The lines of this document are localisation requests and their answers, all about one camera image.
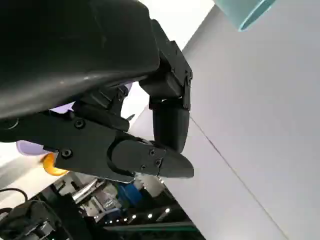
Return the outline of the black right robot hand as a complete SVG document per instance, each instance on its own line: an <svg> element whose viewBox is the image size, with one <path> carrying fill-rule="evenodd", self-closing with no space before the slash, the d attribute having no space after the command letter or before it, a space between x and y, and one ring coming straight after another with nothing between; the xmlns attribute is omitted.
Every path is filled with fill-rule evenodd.
<svg viewBox="0 0 320 240"><path fill-rule="evenodd" d="M44 201L29 200L12 209L0 220L2 240L62 240L68 235L53 209Z"/></svg>

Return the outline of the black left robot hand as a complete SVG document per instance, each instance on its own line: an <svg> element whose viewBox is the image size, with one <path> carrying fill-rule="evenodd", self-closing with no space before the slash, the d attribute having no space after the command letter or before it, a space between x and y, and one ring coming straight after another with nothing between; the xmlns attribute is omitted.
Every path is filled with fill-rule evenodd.
<svg viewBox="0 0 320 240"><path fill-rule="evenodd" d="M192 178L192 78L137 0L0 3L0 140L41 145L56 168Z"/></svg>

